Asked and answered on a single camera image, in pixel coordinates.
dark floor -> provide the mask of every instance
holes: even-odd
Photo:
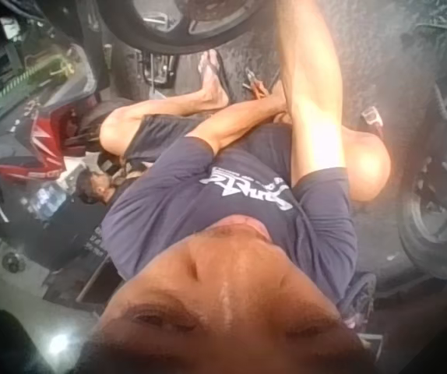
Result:
[[[376,105],[385,121],[385,140],[392,156],[393,175],[387,188],[355,222],[359,236],[358,266],[378,275],[379,289],[391,291],[403,281],[423,274],[414,269],[400,244],[396,226],[396,195],[407,147],[424,117],[440,59],[427,45],[404,48],[401,37],[417,23],[446,23],[447,0],[325,0],[321,2],[340,57],[345,90],[344,125],[354,127],[360,113]],[[270,23],[221,47],[232,96],[248,98],[242,89],[249,66],[269,83],[278,69],[274,28]],[[137,77],[133,51],[114,53],[118,90],[143,100],[148,88]],[[181,59],[173,90],[183,94],[199,88],[198,55]]]

dark shorts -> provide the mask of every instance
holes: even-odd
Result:
[[[148,115],[125,152],[125,160],[134,166],[153,163],[175,140],[195,129],[202,119],[173,115]],[[290,182],[291,127],[279,123],[261,125],[238,140],[243,149]]]

motorcycle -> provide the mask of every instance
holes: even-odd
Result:
[[[447,26],[420,25],[415,32],[447,34]],[[447,279],[447,73],[437,80],[410,146],[398,218],[401,242],[414,264]]]

motorcycle wheel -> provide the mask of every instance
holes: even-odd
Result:
[[[403,248],[414,265],[434,277],[447,280],[447,235],[445,235],[447,231],[443,231],[441,235],[442,227],[436,231],[438,234],[431,233],[427,229],[423,211],[428,209],[429,205],[419,197],[417,191],[418,183],[422,180],[420,178],[429,163],[433,130],[435,134],[443,136],[444,128],[447,126],[447,122],[442,119],[438,123],[438,129],[432,128],[436,125],[437,118],[441,118],[441,114],[438,103],[431,104],[430,109],[407,157],[397,207],[398,228]],[[443,211],[442,207],[433,204],[431,208]]]
[[[133,0],[112,2],[97,0],[99,13],[109,30],[129,46],[167,55],[183,55],[207,51],[238,37],[249,30],[258,15],[273,2],[268,0],[248,0],[244,11],[222,26],[213,30],[191,34],[194,22],[188,16],[181,17],[178,24],[168,32],[160,32],[147,26],[134,6]]]

